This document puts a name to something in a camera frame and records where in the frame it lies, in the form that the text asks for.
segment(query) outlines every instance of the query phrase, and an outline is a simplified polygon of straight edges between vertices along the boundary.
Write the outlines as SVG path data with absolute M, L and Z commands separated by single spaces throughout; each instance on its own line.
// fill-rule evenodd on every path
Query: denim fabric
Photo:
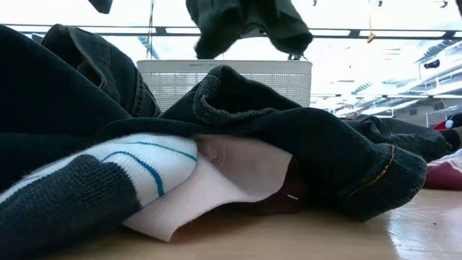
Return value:
M 422 156 L 427 162 L 440 159 L 450 153 L 450 145 L 444 136 L 427 127 L 394 118 L 380 119 L 375 116 L 344 122 L 376 144 L 396 145 Z
M 60 25 L 44 46 L 3 26 L 0 38 L 1 190 L 46 163 L 137 132 L 260 139 L 297 158 L 313 196 L 357 220 L 400 207 L 423 186 L 420 156 L 374 144 L 330 113 L 301 108 L 228 66 L 211 70 L 159 117 L 135 117 L 129 101 L 140 88 L 138 72 L 102 38 Z M 152 108 L 143 103 L 141 111 Z
M 54 25 L 42 45 L 86 76 L 130 115 L 160 114 L 133 61 L 100 36 L 76 27 Z

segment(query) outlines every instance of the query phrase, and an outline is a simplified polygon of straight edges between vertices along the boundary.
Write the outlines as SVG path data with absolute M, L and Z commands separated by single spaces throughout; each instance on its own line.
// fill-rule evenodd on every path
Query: laundry basket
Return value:
M 138 61 L 136 63 L 162 111 L 183 97 L 216 66 L 228 65 L 248 79 L 279 94 L 310 105 L 311 66 L 308 61 Z

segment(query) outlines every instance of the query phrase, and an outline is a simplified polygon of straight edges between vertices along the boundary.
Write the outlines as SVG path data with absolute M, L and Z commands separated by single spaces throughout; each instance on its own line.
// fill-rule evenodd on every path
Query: striped sock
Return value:
M 46 254 L 113 230 L 184 182 L 196 158 L 190 139 L 135 134 L 41 167 L 0 195 L 0 252 Z

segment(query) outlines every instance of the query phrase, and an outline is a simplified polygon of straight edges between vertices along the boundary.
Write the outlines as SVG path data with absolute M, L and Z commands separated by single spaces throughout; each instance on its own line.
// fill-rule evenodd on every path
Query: wooden floor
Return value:
M 358 223 L 334 214 L 211 214 L 162 243 L 133 232 L 50 259 L 462 259 L 462 192 L 422 191 L 405 207 Z

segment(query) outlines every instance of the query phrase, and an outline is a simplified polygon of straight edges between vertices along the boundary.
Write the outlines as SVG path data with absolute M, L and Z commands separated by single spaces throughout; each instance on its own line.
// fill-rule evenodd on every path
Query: dark clothing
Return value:
M 88 0 L 93 7 L 102 14 L 109 14 L 113 0 Z
M 459 8 L 459 13 L 462 15 L 462 0 L 456 0 L 457 7 Z
M 443 130 L 441 131 L 441 134 L 445 137 L 445 140 L 448 142 L 448 144 L 451 145 L 451 152 L 455 152 L 461 148 L 461 136 L 456 130 Z
M 155 100 L 146 92 L 131 60 L 103 38 L 60 25 L 45 37 L 44 46 L 4 26 L 0 26 L 0 38 L 0 57 L 5 65 L 0 70 L 1 191 L 42 165 L 139 132 L 182 137 L 224 134 L 272 144 L 297 159 L 300 175 L 314 197 L 356 220 L 368 220 L 400 207 L 423 186 L 425 161 L 391 145 L 395 140 L 387 144 L 390 140 L 382 138 L 379 142 L 385 144 L 378 144 L 377 139 L 371 139 L 377 142 L 374 144 L 334 115 L 302 108 L 228 66 L 212 69 L 173 107 L 156 117 Z M 401 142 L 396 145 L 406 146 Z M 426 149 L 415 151 L 426 157 L 422 154 Z M 56 203 L 68 203 L 66 191 L 73 187 L 72 183 L 63 185 L 53 196 Z M 44 194 L 50 193 L 35 190 L 33 195 Z M 129 212 L 120 205 L 108 204 L 108 212 L 89 212 L 95 215 L 87 219 L 98 221 L 86 222 L 86 230 L 97 233 L 116 228 Z M 82 208 L 74 210 L 87 210 L 85 204 L 76 207 Z M 47 252 L 47 248 L 88 237 L 89 233 L 62 230 L 58 234 L 66 236 L 46 240 L 46 235 L 36 234 L 34 227 L 55 231 L 57 225 L 47 222 L 44 227 L 40 218 L 29 217 L 44 212 L 33 200 L 0 210 L 0 245 L 4 246 L 0 252 L 11 250 L 7 245 L 12 237 L 23 239 L 16 249 L 24 254 Z M 75 212 L 48 213 L 59 220 L 59 227 L 66 228 Z M 26 223 L 26 227 L 12 228 Z M 28 246 L 37 245 L 37 238 L 43 238 L 40 246 Z
M 290 0 L 186 0 L 186 7 L 201 31 L 198 59 L 214 59 L 253 28 L 285 53 L 303 53 L 313 40 Z
M 396 145 L 422 156 L 428 163 L 450 152 L 448 140 L 440 132 L 427 127 L 375 116 L 344 122 L 376 144 Z

